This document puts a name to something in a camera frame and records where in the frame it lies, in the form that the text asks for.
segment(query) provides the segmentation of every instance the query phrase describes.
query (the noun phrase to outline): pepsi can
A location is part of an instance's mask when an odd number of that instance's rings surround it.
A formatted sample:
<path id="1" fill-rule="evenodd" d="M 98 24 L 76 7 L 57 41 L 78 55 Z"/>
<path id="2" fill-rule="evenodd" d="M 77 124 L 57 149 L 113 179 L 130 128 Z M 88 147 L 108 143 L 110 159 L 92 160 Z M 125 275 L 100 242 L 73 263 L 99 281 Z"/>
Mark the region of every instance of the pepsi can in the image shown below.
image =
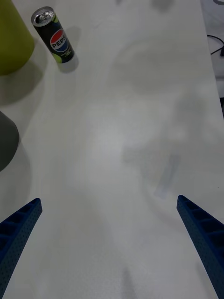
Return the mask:
<path id="1" fill-rule="evenodd" d="M 45 6 L 36 10 L 31 22 L 58 63 L 73 58 L 74 50 L 51 7 Z"/>

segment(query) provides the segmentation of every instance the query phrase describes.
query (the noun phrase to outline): white surface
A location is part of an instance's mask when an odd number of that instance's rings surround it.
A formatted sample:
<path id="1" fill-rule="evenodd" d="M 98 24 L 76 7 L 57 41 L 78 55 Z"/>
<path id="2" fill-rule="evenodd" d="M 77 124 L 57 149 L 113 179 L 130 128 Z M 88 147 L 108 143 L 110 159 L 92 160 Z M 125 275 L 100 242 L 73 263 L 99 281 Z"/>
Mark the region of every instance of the white surface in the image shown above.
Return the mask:
<path id="1" fill-rule="evenodd" d="M 4 298 L 215 298 L 176 210 L 183 194 L 224 221 L 224 121 L 200 2 L 16 5 L 30 28 L 53 6 L 79 66 L 60 72 L 38 39 L 0 80 L 21 135 L 0 173 L 0 220 L 35 197 L 43 206 Z"/>

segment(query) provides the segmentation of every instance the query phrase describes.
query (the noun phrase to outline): pepsi logo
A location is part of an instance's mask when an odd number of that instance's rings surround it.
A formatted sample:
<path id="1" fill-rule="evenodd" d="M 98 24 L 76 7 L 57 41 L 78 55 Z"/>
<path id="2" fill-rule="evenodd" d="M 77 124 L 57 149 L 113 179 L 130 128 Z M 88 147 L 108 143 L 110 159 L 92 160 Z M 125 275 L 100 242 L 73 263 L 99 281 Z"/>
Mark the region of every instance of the pepsi logo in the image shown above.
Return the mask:
<path id="1" fill-rule="evenodd" d="M 65 52 L 69 46 L 67 36 L 63 29 L 59 29 L 50 39 L 51 47 L 57 52 Z"/>

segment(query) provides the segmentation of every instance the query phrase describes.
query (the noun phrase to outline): yellow-green bottle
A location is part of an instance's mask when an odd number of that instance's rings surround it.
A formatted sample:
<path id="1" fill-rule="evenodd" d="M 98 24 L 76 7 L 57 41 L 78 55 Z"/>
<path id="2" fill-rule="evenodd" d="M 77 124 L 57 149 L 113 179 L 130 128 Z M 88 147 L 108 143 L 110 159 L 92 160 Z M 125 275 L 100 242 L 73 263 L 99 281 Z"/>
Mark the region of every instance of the yellow-green bottle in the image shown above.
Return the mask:
<path id="1" fill-rule="evenodd" d="M 34 50 L 34 40 L 11 0 L 0 0 L 0 75 L 21 68 Z"/>

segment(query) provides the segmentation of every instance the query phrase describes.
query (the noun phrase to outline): can lid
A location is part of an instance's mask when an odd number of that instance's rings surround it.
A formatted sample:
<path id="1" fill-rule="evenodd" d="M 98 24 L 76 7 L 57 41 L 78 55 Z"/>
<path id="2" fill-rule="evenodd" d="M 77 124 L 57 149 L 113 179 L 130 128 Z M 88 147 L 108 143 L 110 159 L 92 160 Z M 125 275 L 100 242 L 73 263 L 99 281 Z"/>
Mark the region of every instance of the can lid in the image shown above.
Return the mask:
<path id="1" fill-rule="evenodd" d="M 36 10 L 31 17 L 31 22 L 35 27 L 42 27 L 50 23 L 54 18 L 55 12 L 50 6 L 42 7 Z"/>

